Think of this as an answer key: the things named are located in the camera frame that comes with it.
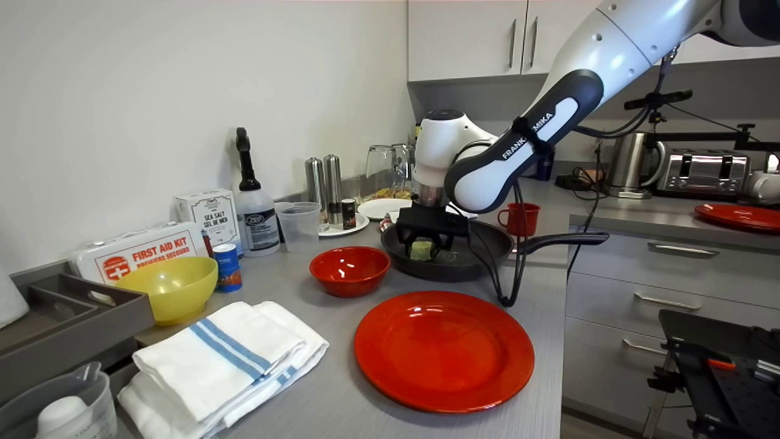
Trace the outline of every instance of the cabinet handle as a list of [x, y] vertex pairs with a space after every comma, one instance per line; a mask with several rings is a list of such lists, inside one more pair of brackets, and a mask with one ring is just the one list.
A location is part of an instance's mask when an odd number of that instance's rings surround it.
[[533, 17], [533, 22], [530, 26], [530, 37], [523, 38], [523, 71], [530, 71], [533, 66], [536, 33], [538, 33], [538, 17]]
[[688, 302], [676, 302], [676, 300], [666, 300], [666, 296], [654, 296], [654, 294], [645, 294], [642, 290], [634, 290], [634, 296], [639, 302], [651, 302], [651, 305], [661, 305], [661, 306], [676, 306], [676, 310], [683, 310], [683, 311], [700, 311], [701, 310], [701, 302], [688, 305]]
[[510, 28], [510, 66], [508, 66], [508, 71], [515, 68], [515, 38], [517, 38], [517, 18], [511, 18], [511, 28]]
[[645, 351], [645, 354], [654, 354], [654, 356], [666, 356], [668, 354], [666, 349], [637, 343], [629, 335], [625, 335], [622, 340], [625, 340], [626, 349], [634, 349], [634, 351]]
[[714, 259], [717, 249], [705, 249], [705, 245], [683, 245], [683, 244], [670, 244], [670, 240], [649, 240], [651, 251], [658, 254], [683, 254], [683, 255], [695, 255], [695, 259]]

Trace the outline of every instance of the white towel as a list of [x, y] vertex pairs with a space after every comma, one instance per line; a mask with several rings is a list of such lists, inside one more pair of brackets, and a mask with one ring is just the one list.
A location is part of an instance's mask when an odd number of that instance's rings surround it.
[[140, 432], [148, 439], [194, 439], [215, 437], [222, 429], [230, 429], [241, 416], [260, 407], [274, 394], [291, 387], [297, 378], [310, 373], [327, 351], [327, 340], [296, 313], [275, 302], [260, 302], [254, 306], [258, 316], [274, 319], [275, 324], [302, 335], [304, 343], [291, 359], [286, 359], [268, 378], [254, 382], [248, 390], [230, 399], [215, 413], [194, 421], [187, 410], [174, 396], [164, 385], [158, 385], [147, 373], [136, 373], [130, 385], [118, 394], [126, 413], [133, 418]]
[[176, 394], [194, 421], [215, 413], [277, 363], [302, 349], [302, 335], [232, 302], [170, 339], [133, 354], [158, 387]]

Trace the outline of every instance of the box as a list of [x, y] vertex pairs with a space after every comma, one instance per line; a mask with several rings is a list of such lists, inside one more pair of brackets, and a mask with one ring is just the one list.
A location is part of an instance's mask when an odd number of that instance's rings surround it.
[[88, 280], [114, 285], [141, 266], [177, 255], [207, 255], [199, 223], [170, 221], [140, 233], [94, 240], [77, 249], [69, 262]]
[[176, 216], [194, 221], [211, 245], [241, 244], [236, 200], [230, 189], [205, 189], [176, 196]]

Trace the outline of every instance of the yellow bowl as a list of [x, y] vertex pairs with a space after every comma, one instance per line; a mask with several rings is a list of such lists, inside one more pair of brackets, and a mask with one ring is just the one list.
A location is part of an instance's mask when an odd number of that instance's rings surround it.
[[153, 319], [176, 324], [199, 311], [218, 288], [218, 260], [168, 259], [119, 277], [118, 288], [148, 294]]

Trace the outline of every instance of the spray bottle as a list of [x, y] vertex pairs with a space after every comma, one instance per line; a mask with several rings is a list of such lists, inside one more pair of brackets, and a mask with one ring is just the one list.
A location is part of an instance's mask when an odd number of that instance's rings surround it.
[[280, 228], [274, 200], [264, 191], [250, 167], [250, 143], [246, 128], [236, 128], [236, 149], [241, 159], [241, 182], [236, 191], [236, 211], [241, 228], [241, 245], [246, 255], [274, 254], [280, 249]]

